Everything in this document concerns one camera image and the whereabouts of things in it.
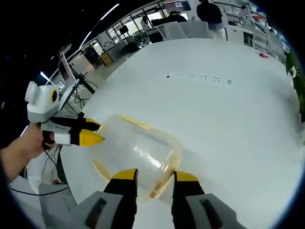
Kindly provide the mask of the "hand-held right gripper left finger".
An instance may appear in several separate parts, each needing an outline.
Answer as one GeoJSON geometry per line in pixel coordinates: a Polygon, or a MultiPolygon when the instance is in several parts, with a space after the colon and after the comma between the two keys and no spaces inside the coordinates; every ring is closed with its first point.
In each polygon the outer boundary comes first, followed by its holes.
{"type": "Polygon", "coordinates": [[[131,229],[137,213],[138,169],[116,173],[104,191],[96,191],[78,205],[84,229],[131,229]]]}

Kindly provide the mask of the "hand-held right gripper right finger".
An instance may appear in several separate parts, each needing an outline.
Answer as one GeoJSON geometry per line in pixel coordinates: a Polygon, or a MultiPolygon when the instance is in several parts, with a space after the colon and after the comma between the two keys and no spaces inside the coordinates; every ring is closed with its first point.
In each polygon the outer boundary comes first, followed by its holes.
{"type": "Polygon", "coordinates": [[[236,212],[214,194],[206,194],[197,177],[174,172],[171,214],[176,229],[240,229],[236,212]]]}

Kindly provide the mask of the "person's left hand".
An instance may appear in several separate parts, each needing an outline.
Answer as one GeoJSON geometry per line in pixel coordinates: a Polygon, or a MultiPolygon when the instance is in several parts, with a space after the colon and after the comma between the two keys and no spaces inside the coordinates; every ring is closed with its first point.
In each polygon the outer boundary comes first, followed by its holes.
{"type": "Polygon", "coordinates": [[[35,123],[30,123],[28,125],[21,138],[25,145],[26,154],[30,157],[30,159],[39,156],[44,151],[43,146],[47,146],[47,148],[50,149],[60,147],[60,145],[56,143],[45,143],[43,141],[44,138],[41,127],[35,123]]]}

